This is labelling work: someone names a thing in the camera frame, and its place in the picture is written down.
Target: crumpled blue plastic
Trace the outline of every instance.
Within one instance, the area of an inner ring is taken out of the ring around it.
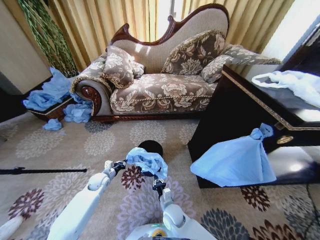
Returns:
[[[92,105],[69,104],[63,109],[66,122],[87,123],[91,117]]]
[[[150,172],[161,179],[168,176],[168,165],[158,153],[147,152],[144,148],[134,147],[128,152],[125,159],[128,164],[141,167],[142,173]]]
[[[77,94],[75,93],[70,93],[70,96],[73,98],[73,100],[75,102],[77,102],[78,104],[84,104],[84,105],[90,105],[92,108],[92,101],[86,101],[84,99],[82,99],[81,97],[79,97]]]
[[[32,91],[23,104],[27,109],[45,111],[51,106],[62,103],[69,96],[70,81],[59,70],[50,67],[52,78],[42,85],[42,90]]]
[[[264,138],[272,135],[272,127],[262,123],[250,136],[216,143],[190,170],[220,187],[273,182],[277,178],[262,144]]]
[[[46,123],[44,126],[42,126],[45,130],[49,131],[57,131],[62,128],[61,122],[57,118],[55,119],[50,119],[48,123]]]

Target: floor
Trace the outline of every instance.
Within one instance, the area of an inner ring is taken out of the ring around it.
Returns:
[[[314,206],[320,184],[199,189],[190,172],[187,143],[197,120],[128,121],[115,124],[62,122],[55,132],[27,113],[0,125],[0,167],[82,169],[86,173],[0,175],[0,225],[22,215],[15,240],[45,240],[50,225],[105,160],[123,160],[144,140],[162,144],[167,186],[175,202],[219,240],[320,239]],[[80,239],[123,240],[139,225],[161,221],[152,179],[132,165],[113,179]]]

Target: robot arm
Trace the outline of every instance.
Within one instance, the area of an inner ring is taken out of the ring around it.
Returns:
[[[78,192],[50,228],[48,240],[77,240],[98,206],[100,196],[120,169],[124,161],[104,163],[104,171],[90,177],[84,189]]]
[[[186,239],[217,240],[200,223],[188,217],[180,206],[173,203],[169,188],[163,190],[160,204],[163,210],[163,224],[172,236]]]

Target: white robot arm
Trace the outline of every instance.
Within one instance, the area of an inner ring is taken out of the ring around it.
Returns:
[[[118,171],[125,168],[125,161],[106,161],[104,171],[93,175],[85,188],[74,196],[54,221],[47,240],[77,240],[98,206],[101,194]],[[156,178],[152,187],[159,194],[163,223],[139,226],[126,240],[142,240],[143,237],[156,236],[216,240],[204,227],[174,204],[171,191],[165,186],[166,183],[162,179]]]
[[[84,189],[78,192],[50,228],[47,240],[77,240],[98,206],[100,196],[125,162],[106,161],[104,171],[90,177]]]

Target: cabinet top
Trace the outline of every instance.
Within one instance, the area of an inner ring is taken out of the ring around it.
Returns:
[[[232,78],[230,80],[244,92],[251,95],[253,99],[256,97],[262,101],[293,127],[320,128],[320,108],[306,103],[288,88],[261,87],[252,83],[254,76],[281,71],[281,67],[282,65],[226,64],[223,66],[222,73],[227,78]],[[268,77],[260,80],[270,82]]]

